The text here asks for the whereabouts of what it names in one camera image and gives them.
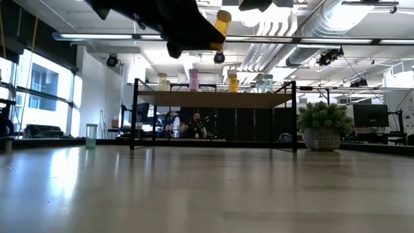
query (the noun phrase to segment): ceiling duct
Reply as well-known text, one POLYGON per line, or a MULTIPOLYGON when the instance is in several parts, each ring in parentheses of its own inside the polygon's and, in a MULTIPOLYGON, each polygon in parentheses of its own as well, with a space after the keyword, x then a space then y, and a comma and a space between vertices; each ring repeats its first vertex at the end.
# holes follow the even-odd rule
MULTIPOLYGON (((326 0, 309 18, 295 36, 340 37, 355 27, 373 9, 373 6, 342 5, 342 0, 326 0)), ((265 72, 275 66, 299 67, 312 58, 320 49, 298 48, 285 45, 265 72)))

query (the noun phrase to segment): potted plant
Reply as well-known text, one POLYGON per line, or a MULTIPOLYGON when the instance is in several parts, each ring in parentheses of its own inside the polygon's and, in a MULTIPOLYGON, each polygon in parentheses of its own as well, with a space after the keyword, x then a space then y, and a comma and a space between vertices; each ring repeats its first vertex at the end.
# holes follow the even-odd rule
POLYGON ((346 116, 347 107, 324 102, 299 108, 298 127, 310 150, 334 151, 339 148, 340 134, 353 130, 353 120, 346 116))

